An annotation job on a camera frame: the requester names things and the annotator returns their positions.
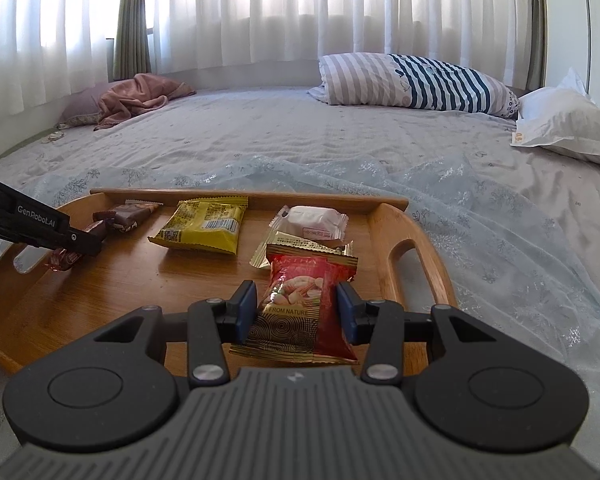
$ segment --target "blue gripper pad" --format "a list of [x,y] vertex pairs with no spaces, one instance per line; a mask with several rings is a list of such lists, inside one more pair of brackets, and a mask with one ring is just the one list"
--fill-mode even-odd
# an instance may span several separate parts
[[250,281],[243,282],[229,301],[238,306],[235,336],[238,343],[244,343],[247,341],[249,329],[255,319],[256,308],[258,306],[258,292],[255,283]]
[[347,341],[355,345],[358,341],[358,327],[356,325],[356,311],[359,305],[356,301],[359,301],[360,298],[352,298],[350,294],[348,294],[347,289],[351,288],[349,283],[339,283],[336,287],[336,300],[338,301],[338,311],[340,313],[340,325],[342,326],[342,330],[344,332]]

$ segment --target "sheer curtain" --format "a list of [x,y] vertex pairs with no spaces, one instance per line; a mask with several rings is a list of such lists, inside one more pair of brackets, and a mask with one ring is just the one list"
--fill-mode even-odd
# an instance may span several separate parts
[[525,87],[531,0],[155,0],[157,71],[336,52],[433,57]]
[[0,118],[106,81],[110,12],[106,0],[0,0]]

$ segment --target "gold foil wrapper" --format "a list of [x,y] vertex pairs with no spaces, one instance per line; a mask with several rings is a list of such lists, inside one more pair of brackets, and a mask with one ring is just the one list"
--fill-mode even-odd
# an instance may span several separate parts
[[307,249],[310,251],[318,251],[320,253],[353,256],[353,242],[349,242],[342,247],[330,248],[312,240],[306,240],[305,238],[300,238],[298,236],[293,236],[272,229],[253,253],[253,256],[249,262],[251,266],[256,267],[257,269],[269,268],[269,261],[267,260],[267,245],[269,244],[296,247],[298,249]]

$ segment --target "light blue bedspread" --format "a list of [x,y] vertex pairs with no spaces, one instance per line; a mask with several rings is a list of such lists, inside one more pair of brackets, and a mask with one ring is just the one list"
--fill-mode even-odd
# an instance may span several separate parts
[[[93,187],[408,197],[407,214],[420,223],[443,257],[460,307],[564,362],[584,379],[590,409],[573,445],[600,466],[600,293],[556,222],[523,196],[479,178],[465,158],[444,158],[389,176],[372,159],[301,166],[255,156],[199,175],[110,168],[91,170],[67,181],[50,174],[25,191],[59,206]],[[400,262],[400,270],[410,307],[427,310],[432,299],[424,275],[409,253]]]

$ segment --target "white pillow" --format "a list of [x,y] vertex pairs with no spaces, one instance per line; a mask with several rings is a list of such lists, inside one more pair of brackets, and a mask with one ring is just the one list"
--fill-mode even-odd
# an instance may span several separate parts
[[574,69],[573,66],[569,69],[567,75],[562,78],[558,88],[571,88],[577,93],[584,95],[584,97],[586,97],[593,104],[596,104],[591,96],[587,94],[587,90],[584,88],[584,81],[580,78],[580,75],[576,72],[576,69]]
[[600,109],[571,88],[541,88],[520,98],[512,146],[541,146],[600,164]]

